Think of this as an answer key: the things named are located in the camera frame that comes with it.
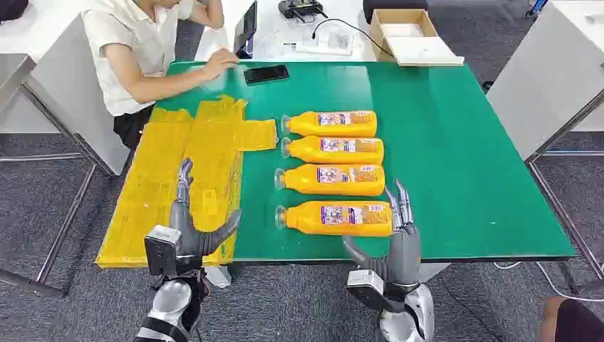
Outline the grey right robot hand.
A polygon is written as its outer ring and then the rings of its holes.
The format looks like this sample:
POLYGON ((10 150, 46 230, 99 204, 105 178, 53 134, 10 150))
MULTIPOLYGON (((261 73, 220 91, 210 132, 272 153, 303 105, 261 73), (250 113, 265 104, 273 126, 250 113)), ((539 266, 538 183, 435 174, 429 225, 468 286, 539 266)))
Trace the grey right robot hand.
POLYGON ((342 242, 344 250, 361 269, 371 269, 386 283, 411 290, 420 283, 420 233, 415 226, 408 191, 398 179, 394 180, 394 185, 397 188, 396 195, 385 189, 390 201, 393 225, 387 255, 368 256, 348 235, 342 236, 342 242))

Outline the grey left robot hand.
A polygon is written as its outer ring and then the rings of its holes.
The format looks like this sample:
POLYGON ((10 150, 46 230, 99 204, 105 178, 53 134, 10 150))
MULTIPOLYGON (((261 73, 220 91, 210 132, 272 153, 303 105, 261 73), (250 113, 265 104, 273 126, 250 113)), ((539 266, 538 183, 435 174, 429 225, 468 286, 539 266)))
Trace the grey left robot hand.
POLYGON ((201 232, 194 226, 190 212, 189 175, 193 162, 183 159, 177 172, 176 197, 170 206, 169 227, 181 232, 176 251, 176 275, 181 276, 202 268, 202 258, 214 253, 219 245, 238 228, 241 210, 236 209, 227 216, 225 223, 213 232, 201 232))

